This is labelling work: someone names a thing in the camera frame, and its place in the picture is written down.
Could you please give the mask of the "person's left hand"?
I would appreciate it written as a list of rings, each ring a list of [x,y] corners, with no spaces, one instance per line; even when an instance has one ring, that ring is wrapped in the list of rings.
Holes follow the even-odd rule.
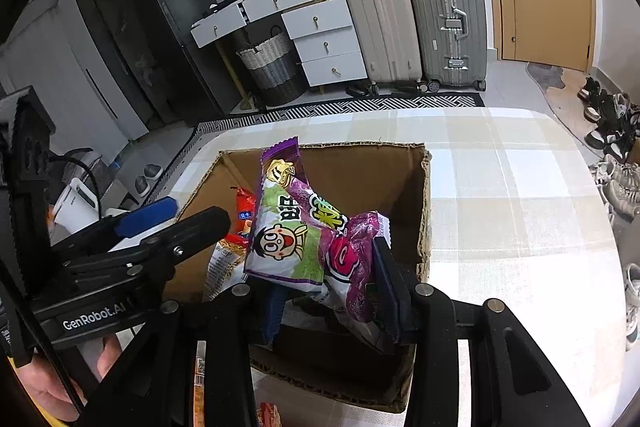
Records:
[[[102,348],[96,358],[94,373],[100,383],[122,354],[122,346],[115,334],[101,340]],[[78,412],[50,362],[39,355],[15,373],[23,387],[51,426],[70,425]]]

